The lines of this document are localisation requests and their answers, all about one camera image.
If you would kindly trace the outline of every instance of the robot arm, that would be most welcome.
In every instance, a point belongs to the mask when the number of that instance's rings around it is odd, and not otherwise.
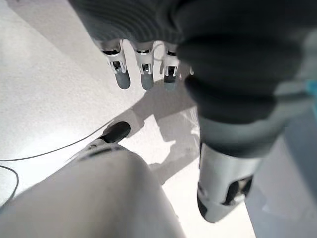
[[[121,39],[135,49],[142,86],[153,86],[152,43],[165,43],[164,81],[178,59],[201,130],[198,205],[219,221],[244,200],[277,136],[310,108],[296,78],[305,38],[317,25],[314,0],[70,0],[118,85],[130,86]]]

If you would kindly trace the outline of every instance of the white floor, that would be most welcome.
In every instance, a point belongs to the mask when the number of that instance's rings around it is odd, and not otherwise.
[[[128,44],[125,50],[132,84],[121,90],[67,1],[0,0],[0,160],[45,153],[113,118],[127,120],[133,131],[121,144],[151,164],[187,237],[255,237],[244,204],[216,224],[200,216],[194,105],[181,83],[175,92],[165,91],[159,62],[155,88],[145,93],[134,53]],[[48,155],[0,165],[18,172],[20,193],[99,134]],[[0,204],[14,185],[14,175],[0,168]]]

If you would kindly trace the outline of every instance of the wire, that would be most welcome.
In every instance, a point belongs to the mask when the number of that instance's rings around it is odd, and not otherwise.
[[[15,192],[16,192],[18,186],[19,186],[19,175],[18,175],[18,173],[17,173],[14,169],[11,169],[11,168],[9,168],[9,167],[0,165],[0,168],[4,168],[4,169],[6,169],[6,170],[9,170],[9,171],[13,172],[13,173],[15,174],[15,177],[16,177],[16,185],[15,185],[15,188],[14,188],[13,192],[11,193],[10,197],[7,199],[7,201],[4,202],[4,204],[0,207],[0,209],[1,209],[1,208],[4,207],[9,201],[11,201],[11,200],[13,199],[13,197],[15,196]]]
[[[113,120],[110,120],[108,122],[106,122],[105,124],[103,124],[102,126],[98,127],[96,130],[94,130],[92,133],[90,133],[89,135],[85,136],[84,138],[80,139],[80,140],[77,140],[69,145],[65,145],[63,147],[60,147],[58,149],[54,149],[54,150],[51,150],[51,151],[48,151],[48,152],[45,152],[43,154],[39,154],[39,155],[33,155],[33,156],[30,156],[30,157],[25,157],[25,158],[19,158],[19,159],[9,159],[9,160],[0,160],[0,162],[9,162],[9,161],[20,161],[20,160],[29,160],[29,159],[33,159],[33,158],[36,158],[36,157],[39,157],[39,156],[42,156],[42,155],[47,155],[47,154],[50,154],[50,153],[53,153],[55,151],[58,151],[58,150],[62,150],[62,149],[65,149],[69,146],[72,146],[74,144],[77,144],[85,139],[87,139],[88,137],[92,136],[93,134],[95,134],[96,132],[98,132],[99,130],[101,130],[103,127],[105,127],[106,125],[110,124]]]
[[[162,61],[162,60],[163,60],[163,56],[162,56],[160,59],[154,57],[155,50],[156,50],[159,46],[164,46],[164,44],[163,44],[163,43],[159,43],[159,44],[157,44],[157,45],[154,47],[154,49],[153,49],[153,59],[156,60],[156,61]]]
[[[103,127],[105,127],[105,126],[107,126],[108,124],[110,124],[112,121],[113,121],[113,120],[110,120],[110,121],[106,122],[105,124],[103,124],[102,126],[98,127],[96,130],[94,130],[92,133],[90,133],[89,135],[85,136],[84,138],[82,138],[82,139],[80,139],[80,140],[77,140],[77,141],[75,141],[75,142],[73,142],[73,143],[71,143],[71,144],[69,144],[69,145],[65,145],[65,146],[63,146],[63,147],[60,147],[60,148],[58,148],[58,149],[51,150],[51,151],[48,151],[48,152],[45,152],[45,153],[42,153],[42,154],[39,154],[39,155],[30,156],[30,157],[19,158],[19,159],[11,159],[11,160],[0,160],[0,161],[6,162],[6,161],[29,160],[29,159],[36,158],[36,157],[39,157],[39,156],[42,156],[42,155],[47,155],[47,154],[49,154],[49,153],[53,153],[53,152],[58,151],[58,150],[62,150],[62,149],[64,149],[64,148],[66,148],[66,147],[72,146],[72,145],[74,145],[74,144],[77,144],[77,143],[79,143],[79,142],[81,142],[81,141],[87,139],[88,137],[92,136],[93,134],[95,134],[96,132],[98,132],[99,130],[101,130]],[[3,166],[3,165],[0,165],[0,168],[4,168],[4,169],[6,169],[6,170],[9,170],[9,171],[13,172],[13,173],[15,174],[15,177],[16,177],[16,185],[15,185],[15,188],[14,188],[12,194],[10,195],[10,197],[7,199],[7,201],[6,201],[2,206],[0,206],[0,209],[1,209],[1,208],[4,207],[8,202],[10,202],[10,201],[13,199],[13,197],[15,196],[16,190],[17,190],[17,188],[18,188],[18,186],[19,186],[19,174],[18,174],[14,169],[11,169],[11,168],[6,167],[6,166]]]

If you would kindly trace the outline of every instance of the black cable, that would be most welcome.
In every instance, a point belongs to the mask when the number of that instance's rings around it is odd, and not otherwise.
[[[65,145],[65,146],[63,146],[63,147],[60,147],[60,148],[58,148],[58,149],[51,150],[51,151],[45,152],[45,153],[43,153],[43,154],[30,156],[30,157],[19,158],[19,159],[11,159],[11,160],[0,160],[0,161],[5,162],[5,161],[28,160],[28,159],[36,158],[36,157],[39,157],[39,156],[42,156],[42,155],[47,155],[47,154],[49,154],[49,153],[52,153],[52,152],[55,152],[55,151],[58,151],[58,150],[62,150],[62,149],[64,149],[64,148],[66,148],[66,147],[72,146],[72,145],[74,145],[74,144],[77,144],[77,143],[79,143],[79,142],[81,142],[81,141],[87,139],[88,137],[92,136],[92,135],[95,134],[97,131],[99,131],[100,129],[102,129],[103,127],[105,127],[107,124],[109,124],[109,123],[111,123],[111,122],[112,122],[112,121],[106,122],[105,124],[103,124],[102,126],[98,127],[96,130],[94,130],[92,133],[90,133],[89,135],[85,136],[84,138],[82,138],[82,139],[80,139],[80,140],[78,140],[78,141],[75,141],[75,142],[73,142],[73,143],[71,143],[71,144],[69,144],[69,145]],[[19,174],[18,174],[14,169],[11,169],[11,168],[6,167],[6,166],[3,166],[3,165],[0,165],[0,168],[4,168],[4,169],[6,169],[6,170],[9,170],[9,171],[13,172],[13,173],[15,174],[15,177],[16,177],[16,185],[15,185],[15,188],[14,188],[12,194],[10,195],[10,197],[7,199],[7,201],[0,207],[0,209],[1,209],[1,208],[4,207],[8,202],[10,202],[10,201],[13,199],[13,197],[15,196],[16,190],[17,190],[17,188],[18,188],[18,186],[19,186]]]
[[[28,160],[28,159],[33,159],[33,158],[36,158],[36,157],[39,157],[39,156],[42,156],[42,155],[47,155],[47,154],[50,154],[50,153],[53,153],[55,151],[58,151],[58,150],[62,150],[62,149],[65,149],[69,146],[72,146],[74,144],[77,144],[85,139],[87,139],[88,137],[92,136],[93,134],[95,134],[97,131],[101,130],[103,127],[105,127],[107,124],[111,123],[112,121],[108,121],[106,122],[105,124],[103,124],[102,126],[98,127],[98,129],[94,130],[92,133],[90,133],[89,135],[85,136],[84,138],[80,139],[80,140],[77,140],[69,145],[65,145],[63,147],[60,147],[58,149],[55,149],[55,150],[51,150],[49,152],[45,152],[43,154],[39,154],[39,155],[34,155],[34,156],[30,156],[30,157],[25,157],[25,158],[19,158],[19,159],[10,159],[10,160],[0,160],[0,162],[9,162],[9,161],[19,161],[19,160]]]
[[[17,173],[14,169],[11,169],[11,168],[9,168],[9,167],[0,165],[0,168],[4,168],[4,169],[6,169],[6,170],[9,170],[9,171],[13,172],[13,173],[15,174],[15,177],[16,177],[16,185],[15,185],[15,188],[14,188],[13,192],[11,193],[10,197],[7,199],[7,201],[0,207],[0,209],[1,209],[1,208],[4,207],[9,201],[11,201],[12,198],[14,197],[15,192],[16,192],[18,186],[19,186],[19,175],[18,175],[18,173]]]

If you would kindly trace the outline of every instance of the teal object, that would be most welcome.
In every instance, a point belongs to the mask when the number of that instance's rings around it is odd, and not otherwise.
[[[314,114],[317,119],[317,81],[309,81],[307,82],[307,92],[313,96],[315,96],[315,105],[314,105]]]

